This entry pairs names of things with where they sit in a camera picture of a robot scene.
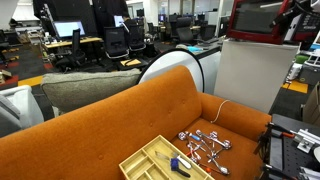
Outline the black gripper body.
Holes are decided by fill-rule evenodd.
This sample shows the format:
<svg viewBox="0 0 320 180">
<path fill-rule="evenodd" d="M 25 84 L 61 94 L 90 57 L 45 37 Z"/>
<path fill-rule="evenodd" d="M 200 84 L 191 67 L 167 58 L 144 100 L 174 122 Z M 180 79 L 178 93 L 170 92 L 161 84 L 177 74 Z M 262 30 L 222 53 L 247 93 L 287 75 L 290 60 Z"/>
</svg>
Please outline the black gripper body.
<svg viewBox="0 0 320 180">
<path fill-rule="evenodd" d="M 311 16 L 315 14 L 311 7 L 311 0 L 293 0 L 291 7 L 287 11 L 287 17 L 293 19 L 300 14 Z"/>
</svg>

